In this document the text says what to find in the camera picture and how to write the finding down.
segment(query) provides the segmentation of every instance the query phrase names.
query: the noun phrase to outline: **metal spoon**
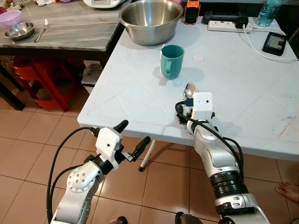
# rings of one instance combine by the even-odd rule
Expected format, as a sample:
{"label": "metal spoon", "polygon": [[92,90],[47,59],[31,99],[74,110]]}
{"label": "metal spoon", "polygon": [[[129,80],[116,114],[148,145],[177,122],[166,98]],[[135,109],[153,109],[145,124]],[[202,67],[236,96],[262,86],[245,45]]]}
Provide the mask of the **metal spoon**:
{"label": "metal spoon", "polygon": [[196,85],[194,83],[188,83],[185,91],[184,91],[184,97],[185,98],[192,98],[193,94],[197,92]]}
{"label": "metal spoon", "polygon": [[43,28],[43,30],[41,31],[41,33],[39,34],[39,36],[36,38],[36,40],[34,41],[34,43],[39,41],[39,38],[41,38],[41,35],[43,34],[43,32],[48,28],[48,20],[45,19],[45,26]]}

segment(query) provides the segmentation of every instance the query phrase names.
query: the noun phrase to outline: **white table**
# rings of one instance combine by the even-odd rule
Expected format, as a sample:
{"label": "white table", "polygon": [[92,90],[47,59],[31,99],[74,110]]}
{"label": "white table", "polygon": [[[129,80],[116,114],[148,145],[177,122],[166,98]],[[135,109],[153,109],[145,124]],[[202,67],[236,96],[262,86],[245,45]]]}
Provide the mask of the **white table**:
{"label": "white table", "polygon": [[[279,28],[276,22],[271,27]],[[261,51],[267,35],[252,31],[249,37]],[[172,81],[160,73],[162,46],[139,46],[124,31],[78,117],[79,124],[113,127],[127,119],[125,136],[149,135],[192,145],[193,136],[178,124],[174,105],[182,100],[186,84],[194,82],[199,91],[213,93],[214,125],[223,136],[238,141],[244,153],[299,160],[298,62],[265,59],[247,44],[245,34],[208,31],[200,20],[196,25],[179,21],[166,44],[185,49],[182,71]],[[196,62],[194,55],[205,60]],[[281,58],[296,58],[288,43]]]}

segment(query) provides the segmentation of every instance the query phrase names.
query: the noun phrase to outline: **pink bowl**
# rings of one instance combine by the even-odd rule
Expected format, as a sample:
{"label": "pink bowl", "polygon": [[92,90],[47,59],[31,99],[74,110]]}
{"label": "pink bowl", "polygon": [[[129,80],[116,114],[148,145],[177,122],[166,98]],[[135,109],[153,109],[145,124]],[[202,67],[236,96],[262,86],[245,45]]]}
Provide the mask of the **pink bowl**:
{"label": "pink bowl", "polygon": [[20,10],[12,10],[0,14],[0,27],[5,29],[8,29],[21,22],[23,22],[23,16]]}

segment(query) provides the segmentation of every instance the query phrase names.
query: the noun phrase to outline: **white cable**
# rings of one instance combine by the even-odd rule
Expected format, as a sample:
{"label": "white cable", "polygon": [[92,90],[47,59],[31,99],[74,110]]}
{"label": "white cable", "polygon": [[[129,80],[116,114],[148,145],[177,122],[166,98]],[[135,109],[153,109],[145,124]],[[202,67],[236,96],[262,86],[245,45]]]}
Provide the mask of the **white cable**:
{"label": "white cable", "polygon": [[273,30],[276,30],[278,32],[280,32],[281,34],[285,35],[285,32],[280,30],[280,29],[276,29],[276,28],[271,28],[271,27],[252,27],[253,29],[273,29]]}
{"label": "white cable", "polygon": [[284,58],[277,58],[277,57],[267,57],[267,56],[263,55],[262,53],[258,52],[258,51],[253,47],[253,45],[252,45],[252,43],[251,43],[251,41],[250,41],[250,39],[249,39],[249,37],[248,37],[248,35],[247,35],[247,33],[246,33],[246,30],[245,30],[245,24],[243,24],[243,31],[244,31],[244,34],[246,35],[246,37],[247,37],[247,39],[248,39],[248,41],[249,41],[249,43],[250,43],[252,49],[253,49],[256,53],[258,53],[260,56],[262,56],[262,57],[264,57],[264,58],[267,58],[267,59],[270,59],[270,60],[284,60],[284,61],[289,61],[289,62],[283,62],[283,63],[292,63],[292,62],[295,62],[295,61],[299,60],[299,59],[284,59]]}

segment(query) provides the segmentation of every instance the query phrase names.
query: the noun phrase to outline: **charger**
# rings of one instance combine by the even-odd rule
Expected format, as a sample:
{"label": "charger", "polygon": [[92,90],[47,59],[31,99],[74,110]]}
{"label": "charger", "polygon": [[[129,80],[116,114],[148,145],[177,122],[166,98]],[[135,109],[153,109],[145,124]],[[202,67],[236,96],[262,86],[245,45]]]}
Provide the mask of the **charger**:
{"label": "charger", "polygon": [[256,53],[258,53],[260,56],[262,56],[262,57],[264,57],[264,58],[267,58],[267,59],[269,59],[269,60],[273,60],[273,61],[282,60],[281,62],[283,62],[283,63],[292,63],[292,62],[295,62],[295,61],[298,61],[298,60],[299,60],[299,59],[284,59],[284,58],[277,58],[277,57],[267,57],[267,56],[263,55],[262,53],[260,53],[258,50],[256,50],[256,49],[253,47],[253,45],[252,45],[252,43],[251,43],[251,41],[250,41],[250,39],[249,39],[249,36],[248,36],[247,33],[246,33],[246,30],[245,30],[246,25],[245,25],[245,24],[242,25],[242,28],[243,28],[244,34],[245,34],[246,37],[247,37],[247,40],[249,41],[249,44],[250,44],[251,48],[252,48]]}
{"label": "charger", "polygon": [[237,29],[242,29],[243,25],[245,25],[245,28],[246,28],[247,24],[248,24],[248,17],[247,16],[240,16],[235,21],[235,27]]}

